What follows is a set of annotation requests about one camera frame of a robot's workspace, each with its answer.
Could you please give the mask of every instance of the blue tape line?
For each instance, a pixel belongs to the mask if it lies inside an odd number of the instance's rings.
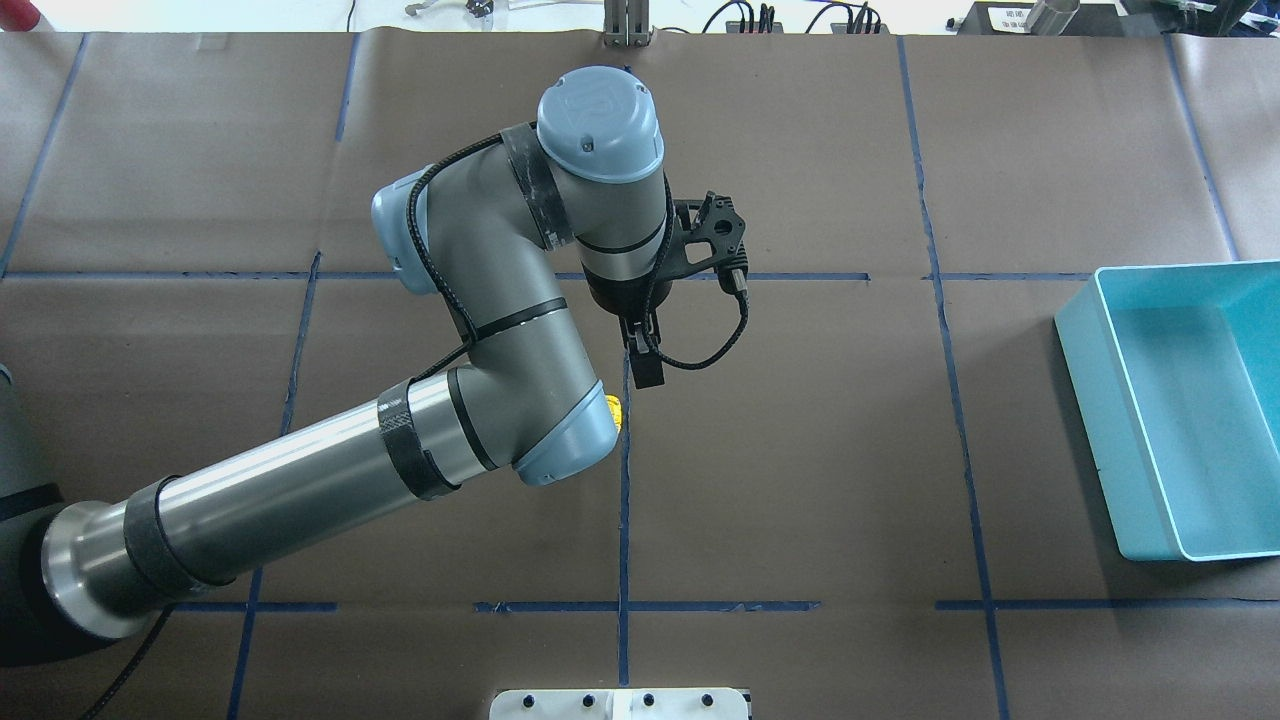
[[[1222,199],[1217,193],[1217,183],[1213,182],[1213,172],[1208,168],[1208,158],[1204,156],[1204,146],[1201,143],[1199,128],[1196,127],[1196,118],[1192,115],[1192,106],[1187,101],[1187,90],[1183,87],[1183,72],[1178,69],[1178,54],[1174,51],[1174,38],[1165,36],[1165,54],[1169,56],[1169,69],[1174,73],[1174,95],[1178,96],[1178,105],[1183,110],[1183,120],[1192,136],[1192,147],[1196,149],[1196,159],[1199,160],[1201,172],[1204,174],[1204,184],[1208,186],[1208,199],[1213,204],[1213,214],[1217,215],[1217,224],[1222,228],[1222,237],[1226,238],[1226,250],[1231,260],[1240,259],[1240,251],[1235,246],[1235,236],[1231,233],[1231,224],[1226,222],[1226,211],[1222,209]]]
[[[622,491],[618,503],[618,687],[631,684],[631,357],[622,351]]]
[[[302,345],[307,340],[307,327],[311,324],[311,305],[316,297],[316,282],[320,275],[321,252],[316,252],[311,259],[311,270],[307,273],[307,293],[302,300],[302,314],[298,318],[298,338],[293,345],[293,363],[289,366],[289,387],[284,393],[284,410],[280,413],[280,437],[289,433],[293,427],[293,404],[298,396],[298,369],[302,365]],[[262,589],[262,569],[253,570],[253,579],[248,587],[248,602],[244,606],[244,626],[241,633],[241,648],[236,657],[236,676],[232,680],[232,696],[227,703],[227,720],[236,720],[239,715],[241,693],[244,689],[244,671],[248,666],[248,651],[253,639],[253,621],[259,611],[259,594]]]
[[[1088,281],[1093,273],[942,273],[943,282],[950,281]],[[933,275],[924,275],[922,281],[932,281]]]
[[[360,33],[351,36],[351,58],[347,59],[347,82],[342,86],[342,106],[338,108],[338,128],[333,133],[334,142],[342,142],[347,131],[347,105],[351,104],[351,85],[356,79],[356,50],[360,47]]]
[[[27,210],[31,209],[31,199],[36,195],[40,173],[45,169],[45,160],[49,159],[49,149],[54,145],[54,135],[58,133],[58,126],[63,122],[63,114],[67,111],[67,100],[72,96],[72,86],[76,85],[76,76],[79,74],[81,64],[84,61],[86,47],[88,47],[88,33],[81,37],[79,47],[76,50],[76,59],[72,60],[72,69],[67,73],[67,82],[63,83],[63,94],[58,97],[54,117],[49,120],[49,129],[45,131],[45,141],[40,145],[36,164],[31,167],[27,190],[22,193],[22,201],[18,204],[18,215],[13,219],[13,227],[9,228],[9,240],[5,242],[4,254],[0,255],[0,278],[5,277],[5,273],[9,270],[9,261],[13,260],[13,252],[18,249],[18,236],[22,234],[22,225],[27,222]]]
[[[1280,609],[1280,600],[1248,600],[1240,597],[1116,597],[1116,598],[1056,598],[1056,600],[995,600],[1000,611],[1041,610],[1178,610],[1268,607]],[[980,600],[941,600],[933,605],[940,612],[983,610]]]
[[[809,612],[822,607],[817,600],[639,600],[632,612]]]
[[[686,281],[714,281],[716,273],[696,273]],[[864,281],[870,282],[868,273],[748,273],[749,281]]]
[[[513,615],[520,612],[617,612],[614,601],[582,602],[476,602],[476,612],[485,615]]]
[[[179,602],[178,612],[246,612],[247,602],[195,601]],[[337,612],[337,602],[259,602],[257,612]]]
[[[323,281],[398,281],[399,278],[396,273],[387,270],[381,272],[332,272],[320,273],[320,279]]]
[[[311,272],[307,275],[307,295],[302,300],[302,316],[298,319],[298,340],[293,345],[293,364],[289,366],[289,388],[284,395],[284,413],[280,415],[280,437],[293,428],[293,402],[298,396],[298,370],[302,368],[302,343],[307,340],[307,328],[311,325],[311,305],[316,299],[316,282],[320,279],[320,258],[324,255],[316,251],[311,259]]]
[[[259,612],[337,612],[337,602],[259,602]]]
[[[174,612],[244,612],[247,602],[179,602],[173,607]]]
[[[902,97],[906,102],[906,124],[911,136],[911,156],[915,164],[915,186],[920,196],[920,220],[929,241],[929,270],[933,278],[933,300],[938,309],[938,329],[942,333],[942,355],[947,365],[947,380],[951,384],[951,410],[955,415],[956,432],[960,434],[960,451],[964,456],[964,483],[969,495],[969,527],[973,532],[973,552],[978,565],[978,584],[982,588],[983,612],[987,620],[987,644],[991,652],[991,673],[996,684],[996,707],[1001,720],[1009,720],[1009,697],[1005,692],[1005,666],[1000,656],[1000,634],[996,629],[996,606],[991,596],[991,573],[987,568],[987,548],[982,537],[982,515],[978,511],[978,489],[973,482],[973,462],[969,459],[969,433],[965,429],[964,405],[960,401],[960,378],[956,373],[955,352],[951,346],[951,328],[947,325],[946,297],[942,292],[942,269],[938,260],[938,245],[933,233],[933,218],[924,196],[924,159],[920,154],[920,132],[915,122],[915,101],[911,96],[911,74],[906,64],[906,44],[897,37],[897,60],[902,72]]]
[[[620,611],[613,601],[476,602],[472,607],[483,615]],[[637,600],[628,602],[626,609],[627,612],[809,612],[819,607],[822,602],[817,600]]]
[[[15,270],[6,277],[33,281],[305,281],[310,275],[303,272],[270,270],[218,270],[218,272],[169,272],[169,270]]]
[[[239,698],[244,691],[244,670],[248,667],[248,648],[253,639],[253,621],[257,619],[253,606],[257,603],[257,594],[262,589],[262,569],[253,570],[253,579],[248,585],[248,602],[244,607],[244,625],[241,628],[241,648],[236,655],[236,675],[232,678],[232,697],[227,701],[227,720],[236,720],[239,716]]]

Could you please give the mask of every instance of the yellow object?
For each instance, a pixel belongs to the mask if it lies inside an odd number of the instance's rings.
[[[605,395],[605,400],[609,401],[609,413],[613,415],[613,424],[618,427],[618,432],[622,432],[622,401],[612,395]]]

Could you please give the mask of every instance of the plastic tray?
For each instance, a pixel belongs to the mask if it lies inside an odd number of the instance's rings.
[[[1102,268],[1057,332],[1120,552],[1280,555],[1280,261]]]

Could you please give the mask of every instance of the gray device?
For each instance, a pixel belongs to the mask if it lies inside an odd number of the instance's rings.
[[[0,372],[0,664],[105,647],[165,606],[489,470],[544,486],[602,460],[618,427],[549,251],[579,243],[637,387],[660,384],[663,363],[710,364],[746,322],[744,220],[728,197],[672,200],[663,156],[649,88],[590,67],[547,90],[536,123],[384,187],[379,241],[410,291],[442,295],[460,348],[358,407],[114,505],[61,501]],[[692,243],[710,256],[690,263]],[[657,306],[672,281],[708,270],[741,322],[713,357],[672,360]]]

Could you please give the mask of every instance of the wire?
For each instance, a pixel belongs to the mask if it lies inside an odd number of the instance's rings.
[[[93,707],[90,707],[88,710],[84,711],[84,715],[81,715],[81,720],[93,720],[93,717],[97,717],[97,715],[102,712],[102,710],[106,707],[106,703],[111,702],[111,698],[115,697],[115,693],[120,692],[120,688],[124,687],[124,682],[128,680],[129,675],[132,675],[133,671],[138,669],[138,665],[142,664],[142,659],[146,657],[147,651],[151,650],[151,646],[155,644],[156,638],[160,637],[160,630],[164,629],[164,624],[168,623],[169,616],[173,615],[173,609],[174,606],[170,605],[160,611],[160,616],[156,618],[155,625],[151,625],[151,632],[147,633],[147,637],[142,639],[142,644],[140,644],[138,650],[133,652],[133,657],[129,659],[129,662],[124,666],[123,670],[120,670],[120,674],[115,676],[115,682],[111,683],[111,687],[106,688],[106,692],[102,693],[102,697],[97,698],[97,702],[93,703]]]
[[[529,123],[529,127],[536,127],[536,124],[538,123]],[[426,242],[422,240],[422,229],[417,224],[419,197],[421,197],[422,191],[426,190],[426,183],[431,182],[431,178],[440,174],[440,172],[443,172],[445,168],[457,163],[458,160],[462,160],[463,158],[467,158],[468,155],[474,155],[486,147],[493,147],[494,145],[498,145],[500,142],[502,142],[502,135],[490,135],[489,137],[479,142],[472,142],[471,145],[463,147],[462,150],[452,152],[439,163],[431,165],[425,173],[422,173],[420,178],[417,178],[417,182],[413,183],[413,187],[410,188],[408,202],[404,204],[404,214],[406,214],[406,222],[408,224],[408,236],[410,240],[413,241],[413,250],[417,251],[417,259],[422,261],[422,266],[426,269],[426,274],[431,277],[431,282],[435,283],[435,288],[440,292],[440,297],[444,299],[444,302],[448,304],[449,310],[452,310],[453,314],[462,323],[462,345],[453,348],[453,351],[451,351],[448,355],[438,360],[426,370],[422,370],[417,375],[413,375],[411,382],[416,383],[419,380],[424,380],[434,375],[435,373],[439,373],[443,368],[448,366],[449,363],[453,363],[454,360],[461,357],[465,352],[475,347],[476,334],[477,334],[475,322],[471,320],[471,314],[467,313],[466,306],[462,305],[462,300],[457,296],[457,293],[453,292],[453,288],[449,287],[449,283],[444,281],[444,277],[440,274],[440,270],[436,269],[435,263],[431,261],[431,254],[426,251]]]
[[[746,18],[742,20],[741,24],[737,26],[737,32],[745,32],[748,27],[755,24],[755,8],[753,8],[750,3],[748,3],[746,0],[728,0],[728,3],[724,3],[723,5],[719,6],[719,9],[712,13],[710,18],[707,18],[707,24],[703,26],[703,32],[710,29],[712,23],[716,22],[716,18],[718,18],[721,13],[730,9],[732,5],[737,5],[737,10],[740,13],[742,12],[744,6],[746,8]]]
[[[817,15],[814,15],[812,20],[809,20],[809,27],[804,28],[804,33],[805,33],[805,35],[809,35],[809,31],[812,31],[812,29],[813,29],[813,26],[818,24],[818,19],[819,19],[819,18],[822,18],[822,15],[823,15],[823,14],[824,14],[824,13],[826,13],[827,10],[829,10],[829,9],[832,9],[832,8],[844,8],[844,9],[845,9],[845,12],[847,12],[847,13],[849,13],[849,24],[850,24],[850,26],[852,26],[852,24],[854,24],[854,6],[852,6],[852,5],[846,5],[846,4],[844,4],[844,3],[827,3],[826,5],[823,5],[823,6],[822,6],[822,9],[820,9],[820,10],[818,10],[818,14],[817,14]]]
[[[851,3],[828,1],[826,5],[823,5],[820,10],[818,10],[818,14],[813,17],[813,20],[809,22],[809,27],[804,29],[805,35],[809,35],[809,32],[814,28],[814,26],[818,24],[818,19],[822,18],[823,13],[826,13],[832,8],[844,8],[845,12],[847,13],[849,19],[846,20],[845,24],[846,33],[849,35],[855,35],[855,33],[872,35],[873,32],[879,33],[881,14],[874,8],[872,8],[870,4],[861,3],[855,5]],[[856,18],[854,17],[855,8],[858,9]]]
[[[653,313],[653,296],[658,290],[658,269],[662,268],[662,264],[667,260],[667,254],[671,251],[671,238],[676,229],[676,202],[671,199],[671,183],[667,182],[666,174],[662,176],[662,184],[667,191],[667,222],[664,223],[662,233],[662,245],[658,246],[658,256],[654,258],[653,270],[649,273],[649,287],[644,293],[644,314],[640,320],[640,334],[644,337],[645,345],[653,348],[653,354],[658,356],[658,360],[681,370],[701,370],[714,365],[716,361],[723,357],[724,354],[737,343],[739,338],[742,337],[742,332],[746,329],[746,318],[751,306],[748,301],[745,290],[733,293],[733,297],[737,299],[737,327],[733,328],[733,333],[728,336],[728,340],[724,341],[724,345],[722,345],[719,350],[700,363],[675,360],[663,354],[662,350],[658,350],[658,343],[653,341],[653,332],[649,329],[649,323],[646,320],[649,319],[649,314]]]

